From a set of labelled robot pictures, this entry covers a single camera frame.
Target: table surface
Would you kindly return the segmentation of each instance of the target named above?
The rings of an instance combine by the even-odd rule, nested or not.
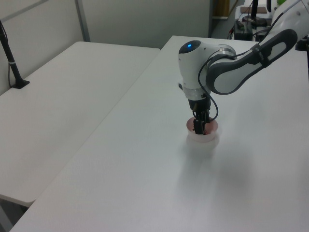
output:
[[[201,144],[187,138],[177,86],[178,50],[192,39],[254,45],[173,36],[12,232],[308,231],[306,53],[213,94],[219,135]]]
[[[45,190],[159,49],[78,42],[0,96],[0,198]]]

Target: black cable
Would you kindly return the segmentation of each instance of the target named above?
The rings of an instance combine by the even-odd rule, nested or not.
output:
[[[247,15],[247,23],[246,23],[246,27],[248,28],[248,21],[249,21],[249,12],[250,12],[250,6],[249,6],[249,9],[248,9],[248,15]]]
[[[257,31],[256,33],[253,34],[253,36],[254,36],[254,35],[257,35],[257,34],[259,34],[259,33],[267,32],[267,31],[269,31],[269,29]]]
[[[211,101],[213,102],[214,106],[216,107],[216,111],[217,111],[216,116],[215,116],[213,119],[211,119],[210,122],[214,121],[214,120],[217,118],[217,116],[218,116],[218,114],[219,114],[219,109],[218,109],[217,103],[214,101],[214,99],[211,97],[211,95],[207,92],[207,90],[203,87],[203,85],[202,85],[202,83],[201,83],[201,80],[200,80],[200,75],[201,75],[201,72],[202,72],[203,68],[204,68],[204,67],[207,65],[207,63],[211,60],[211,56],[212,56],[213,54],[215,54],[216,52],[219,52],[219,51],[220,51],[220,50],[215,51],[214,53],[212,53],[212,54],[209,56],[210,58],[208,58],[207,61],[203,64],[203,66],[202,66],[201,69],[199,70],[198,76],[197,76],[197,81],[198,81],[199,85],[201,86],[202,90],[204,90],[205,94],[208,95],[208,97],[211,99]]]
[[[266,32],[266,35],[264,36],[264,38],[266,38],[266,36],[269,34],[269,32],[271,31],[271,29],[274,27],[274,25],[276,24],[276,22],[280,19],[280,17],[283,15],[283,13],[281,13],[275,20],[275,22],[270,26],[269,31]]]
[[[250,11],[250,7],[252,6],[252,4],[253,4],[253,1],[251,2],[251,4],[247,7],[247,9],[246,10],[248,10],[248,13],[249,13],[249,11]],[[243,15],[243,13],[241,13],[240,14],[240,16],[238,17],[238,19],[237,19],[237,21],[239,21],[239,19],[240,19],[240,17]]]
[[[9,86],[10,86],[10,88],[12,88],[12,86],[11,86],[11,81],[10,81],[10,64],[8,64],[8,65],[9,65],[9,71],[8,71],[8,73],[9,73],[9,75],[8,75]]]

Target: white wall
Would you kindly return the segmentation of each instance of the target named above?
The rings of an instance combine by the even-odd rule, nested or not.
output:
[[[212,0],[82,0],[90,41],[162,48],[172,35],[208,37]]]
[[[3,26],[22,78],[83,40],[74,0],[48,0],[3,22]],[[9,89],[7,65],[0,46],[0,95]]]

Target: pink object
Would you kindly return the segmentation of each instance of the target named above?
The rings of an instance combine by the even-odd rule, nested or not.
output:
[[[206,123],[205,130],[207,134],[202,135],[202,134],[195,134],[195,131],[193,130],[194,128],[193,120],[194,119],[195,118],[192,117],[187,121],[187,129],[188,129],[189,137],[192,140],[200,142],[200,143],[206,143],[206,142],[211,141],[215,137],[216,131],[218,129],[217,121],[214,120],[210,123]]]

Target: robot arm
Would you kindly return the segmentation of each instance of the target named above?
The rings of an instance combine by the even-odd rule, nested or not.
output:
[[[239,58],[228,45],[210,45],[190,41],[179,50],[180,85],[195,113],[197,134],[204,134],[210,122],[210,92],[221,95],[238,90],[251,76],[287,53],[309,34],[309,1],[287,0],[274,14],[269,34]]]

